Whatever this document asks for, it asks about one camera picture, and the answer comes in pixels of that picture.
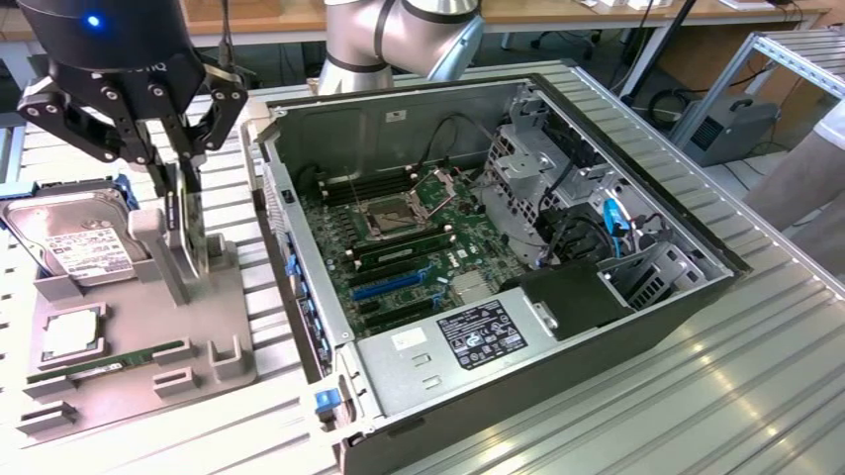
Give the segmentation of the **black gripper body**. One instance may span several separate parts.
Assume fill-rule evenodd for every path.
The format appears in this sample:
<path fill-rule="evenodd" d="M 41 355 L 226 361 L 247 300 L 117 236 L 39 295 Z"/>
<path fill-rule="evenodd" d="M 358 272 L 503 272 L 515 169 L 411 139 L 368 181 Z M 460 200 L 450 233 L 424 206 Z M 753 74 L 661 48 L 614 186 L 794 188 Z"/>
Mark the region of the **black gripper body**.
<path fill-rule="evenodd" d="M 55 64 L 88 77 L 121 73 L 136 117 L 153 119 L 151 82 L 181 114 L 204 80 L 177 1 L 21 1 L 20 10 Z"/>

